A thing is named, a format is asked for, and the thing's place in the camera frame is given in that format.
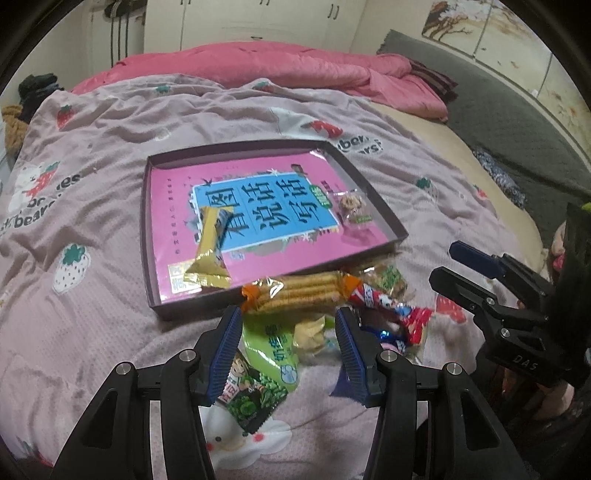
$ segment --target white wardrobe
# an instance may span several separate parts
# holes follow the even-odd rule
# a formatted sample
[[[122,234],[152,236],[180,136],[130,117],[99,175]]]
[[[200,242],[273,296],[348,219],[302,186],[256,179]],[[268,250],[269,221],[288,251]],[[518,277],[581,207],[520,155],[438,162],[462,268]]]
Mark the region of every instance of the white wardrobe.
[[[148,0],[144,52],[269,40],[348,52],[366,0]]]

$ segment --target green packaging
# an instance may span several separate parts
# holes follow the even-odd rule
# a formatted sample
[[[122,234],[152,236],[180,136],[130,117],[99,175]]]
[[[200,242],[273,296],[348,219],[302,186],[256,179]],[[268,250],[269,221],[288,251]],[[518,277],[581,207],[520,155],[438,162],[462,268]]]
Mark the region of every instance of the green packaging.
[[[294,323],[274,313],[243,317],[242,340],[253,368],[288,391],[298,383],[298,358],[293,349]]]
[[[236,352],[218,400],[244,431],[255,434],[286,396],[285,387],[251,367],[242,354]]]

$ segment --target gold snack wrapper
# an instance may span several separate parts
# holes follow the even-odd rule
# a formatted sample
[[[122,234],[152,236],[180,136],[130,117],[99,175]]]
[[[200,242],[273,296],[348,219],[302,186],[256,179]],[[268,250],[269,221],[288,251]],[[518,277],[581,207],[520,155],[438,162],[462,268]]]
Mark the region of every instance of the gold snack wrapper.
[[[184,280],[202,287],[229,288],[232,279],[222,257],[221,243],[232,212],[231,207],[203,207],[203,231],[195,261]]]

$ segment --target gray blanket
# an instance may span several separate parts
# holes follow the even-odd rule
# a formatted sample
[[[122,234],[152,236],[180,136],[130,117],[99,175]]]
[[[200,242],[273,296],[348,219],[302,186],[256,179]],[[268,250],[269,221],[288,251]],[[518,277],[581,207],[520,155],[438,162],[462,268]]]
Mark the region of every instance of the gray blanket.
[[[0,199],[0,434],[17,456],[37,452],[55,462],[118,362],[138,368],[165,362],[217,322],[165,323],[147,305],[139,209],[150,154],[215,142],[325,138],[302,126],[330,122],[343,129],[332,141],[410,233],[399,265],[417,290],[415,304],[436,308],[428,276],[439,265],[514,301],[447,254],[459,239],[519,256],[513,234],[459,170],[363,99],[252,88],[259,83],[224,90],[191,77],[145,77],[82,96],[56,92],[41,106]],[[482,334],[469,315],[455,318],[434,315],[423,362],[457,361],[472,371]],[[255,436],[243,437],[223,408],[202,409],[218,478],[343,480],[363,472],[377,412],[329,396],[338,372],[338,363],[304,370]],[[161,480],[158,404],[151,414],[154,478]]]

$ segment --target pink comforter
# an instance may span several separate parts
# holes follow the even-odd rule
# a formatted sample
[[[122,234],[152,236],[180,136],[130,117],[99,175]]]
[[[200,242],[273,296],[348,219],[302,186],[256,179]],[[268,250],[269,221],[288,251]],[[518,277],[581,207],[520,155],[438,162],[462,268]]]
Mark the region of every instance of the pink comforter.
[[[446,119],[445,104],[410,71],[408,59],[395,54],[355,55],[265,41],[217,43],[129,57],[85,80],[73,92],[167,73],[213,80],[226,88],[267,78],[283,87],[341,90],[423,118]]]

